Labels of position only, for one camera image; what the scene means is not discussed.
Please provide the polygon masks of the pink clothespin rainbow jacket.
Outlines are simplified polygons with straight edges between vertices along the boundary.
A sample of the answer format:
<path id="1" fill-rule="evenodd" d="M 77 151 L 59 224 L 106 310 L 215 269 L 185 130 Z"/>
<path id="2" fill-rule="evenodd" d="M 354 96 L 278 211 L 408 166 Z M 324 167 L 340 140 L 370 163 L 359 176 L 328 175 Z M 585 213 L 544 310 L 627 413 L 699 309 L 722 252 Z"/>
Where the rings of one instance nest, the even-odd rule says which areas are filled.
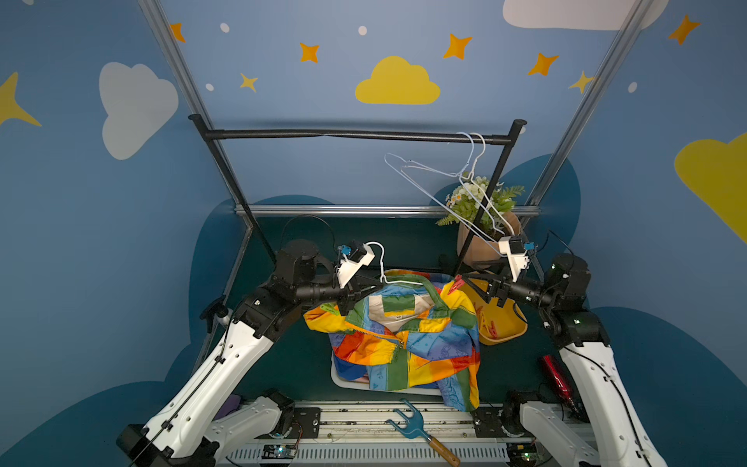
<path id="1" fill-rule="evenodd" d="M 451 294 L 451 293 L 453 293 L 453 292 L 455 292 L 457 290 L 460 290 L 464 285 L 465 285 L 465 281 L 463 280 L 463 277 L 462 276 L 457 276 L 453 280 L 453 284 L 451 285 L 451 289 L 449 289 L 449 294 Z"/>

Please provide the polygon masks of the white hanger rainbow jacket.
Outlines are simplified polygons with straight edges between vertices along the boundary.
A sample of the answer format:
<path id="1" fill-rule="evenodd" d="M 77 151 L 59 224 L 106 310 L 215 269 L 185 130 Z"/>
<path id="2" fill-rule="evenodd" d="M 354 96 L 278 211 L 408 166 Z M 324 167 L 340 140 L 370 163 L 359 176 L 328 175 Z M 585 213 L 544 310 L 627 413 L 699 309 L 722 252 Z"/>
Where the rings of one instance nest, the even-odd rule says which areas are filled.
<path id="1" fill-rule="evenodd" d="M 385 262 L 384 262 L 384 260 L 385 260 L 386 250 L 385 250 L 384 245 L 382 243 L 378 242 L 378 241 L 367 241 L 365 243 L 365 245 L 369 246 L 369 247 L 377 247 L 381 251 L 381 254 L 379 255 L 379 280 L 381 281 L 382 284 L 385 284 L 385 285 L 395 285 L 395 284 L 397 284 L 397 285 L 408 285 L 408 286 L 414 286 L 414 287 L 420 287 L 421 286 L 421 283 L 418 282 L 418 281 L 410 281 L 410 280 L 402 280 L 402 279 L 389 280 L 388 277 L 387 277 L 387 275 L 386 275 L 386 272 L 385 272 Z"/>

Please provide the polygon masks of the red clothespin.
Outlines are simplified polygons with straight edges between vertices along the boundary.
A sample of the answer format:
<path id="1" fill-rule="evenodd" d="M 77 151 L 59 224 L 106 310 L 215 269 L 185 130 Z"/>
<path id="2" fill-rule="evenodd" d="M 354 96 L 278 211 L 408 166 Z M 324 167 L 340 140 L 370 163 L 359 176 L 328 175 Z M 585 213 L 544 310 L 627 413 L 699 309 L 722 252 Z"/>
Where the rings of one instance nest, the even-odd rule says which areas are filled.
<path id="1" fill-rule="evenodd" d="M 495 323 L 494 322 L 490 321 L 490 323 L 486 326 L 486 329 L 487 329 L 486 332 L 490 335 L 490 338 L 492 338 L 492 340 L 498 340 L 499 339 L 499 335 L 498 335 L 497 330 L 495 328 Z"/>

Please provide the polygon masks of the rainbow striped jacket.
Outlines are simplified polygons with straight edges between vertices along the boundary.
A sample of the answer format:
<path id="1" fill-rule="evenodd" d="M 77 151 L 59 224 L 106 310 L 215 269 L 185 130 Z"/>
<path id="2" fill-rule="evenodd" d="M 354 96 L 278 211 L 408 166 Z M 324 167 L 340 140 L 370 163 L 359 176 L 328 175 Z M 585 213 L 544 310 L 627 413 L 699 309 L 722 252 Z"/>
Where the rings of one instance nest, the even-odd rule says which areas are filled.
<path id="1" fill-rule="evenodd" d="M 454 278 L 390 270 L 389 280 L 420 287 L 385 285 L 350 313 L 334 303 L 305 313 L 310 330 L 328 335 L 338 363 L 350 379 L 366 377 L 374 391 L 437 385 L 444 403 L 463 412 L 480 404 L 478 315 Z"/>

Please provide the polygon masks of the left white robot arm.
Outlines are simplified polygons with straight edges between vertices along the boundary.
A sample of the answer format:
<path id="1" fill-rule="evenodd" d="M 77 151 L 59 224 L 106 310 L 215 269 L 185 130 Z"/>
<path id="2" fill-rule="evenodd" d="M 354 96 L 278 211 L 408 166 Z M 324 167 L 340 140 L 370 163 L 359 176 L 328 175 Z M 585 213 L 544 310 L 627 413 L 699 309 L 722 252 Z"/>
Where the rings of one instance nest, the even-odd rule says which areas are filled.
<path id="1" fill-rule="evenodd" d="M 146 424 L 132 424 L 117 445 L 133 466 L 214 466 L 245 443 L 291 427 L 295 404 L 272 390 L 224 416 L 219 410 L 248 371 L 306 311 L 335 303 L 348 313 L 381 290 L 360 276 L 375 253 L 352 241 L 331 263 L 311 241 L 289 242 L 275 255 L 274 271 L 230 316 L 226 332 L 188 383 Z"/>

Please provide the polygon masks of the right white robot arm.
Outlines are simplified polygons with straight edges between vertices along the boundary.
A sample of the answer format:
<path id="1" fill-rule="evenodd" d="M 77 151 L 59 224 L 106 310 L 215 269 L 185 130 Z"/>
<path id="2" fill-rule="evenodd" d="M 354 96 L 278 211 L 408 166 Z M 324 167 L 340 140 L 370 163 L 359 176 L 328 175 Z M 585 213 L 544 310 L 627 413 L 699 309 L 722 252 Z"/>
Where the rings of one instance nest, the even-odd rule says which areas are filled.
<path id="1" fill-rule="evenodd" d="M 587 443 L 555 416 L 549 404 L 521 391 L 510 392 L 503 406 L 508 432 L 533 436 L 560 466 L 665 465 L 626 392 L 610 338 L 585 305 L 591 281 L 585 260 L 558 254 L 542 281 L 508 270 L 468 272 L 461 279 L 486 303 L 512 300 L 537 309 L 578 390 L 595 443 Z"/>

